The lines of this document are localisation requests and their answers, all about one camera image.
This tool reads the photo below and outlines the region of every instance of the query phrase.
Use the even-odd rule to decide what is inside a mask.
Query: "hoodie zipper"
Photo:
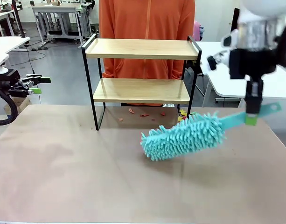
[[[148,0],[148,8],[147,8],[147,24],[146,24],[146,34],[145,39],[148,39],[149,36],[149,26],[150,26],[150,12],[151,12],[151,0]],[[146,59],[144,59],[144,69],[143,69],[143,77],[146,75]]]

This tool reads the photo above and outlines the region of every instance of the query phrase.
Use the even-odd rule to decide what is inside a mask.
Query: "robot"
[[[15,102],[10,97],[25,98],[31,94],[41,94],[41,89],[32,88],[40,83],[51,83],[50,78],[37,74],[27,74],[26,78],[21,78],[17,70],[4,67],[8,54],[0,53],[0,97],[10,106],[11,115],[0,120],[0,126],[12,123],[18,116]]]
[[[262,103],[264,83],[261,77],[276,66],[286,67],[286,27],[279,31],[286,14],[286,0],[242,0],[236,30],[222,39],[226,50],[208,57],[205,69],[216,70],[223,63],[230,79],[250,76],[245,92],[247,125],[255,125]]]

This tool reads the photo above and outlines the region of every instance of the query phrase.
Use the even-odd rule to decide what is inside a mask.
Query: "shelf board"
[[[93,58],[136,58],[196,60],[198,53],[190,41],[97,38],[86,50]]]
[[[94,101],[188,104],[189,95],[182,80],[102,78]]]

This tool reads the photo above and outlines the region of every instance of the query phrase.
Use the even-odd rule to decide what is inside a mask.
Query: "green clip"
[[[42,94],[40,88],[29,88],[29,90],[32,90],[34,94]]]
[[[245,115],[245,124],[250,126],[256,126],[258,115],[257,114],[246,114]]]
[[[41,83],[51,83],[51,78],[42,76],[40,81]]]

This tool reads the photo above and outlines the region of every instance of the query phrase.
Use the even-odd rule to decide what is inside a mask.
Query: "cardboard box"
[[[31,101],[28,97],[20,98],[20,97],[11,97],[11,99],[15,102],[18,114],[20,114],[28,105],[31,104]],[[11,110],[9,105],[4,106],[4,111],[7,115],[11,114]]]

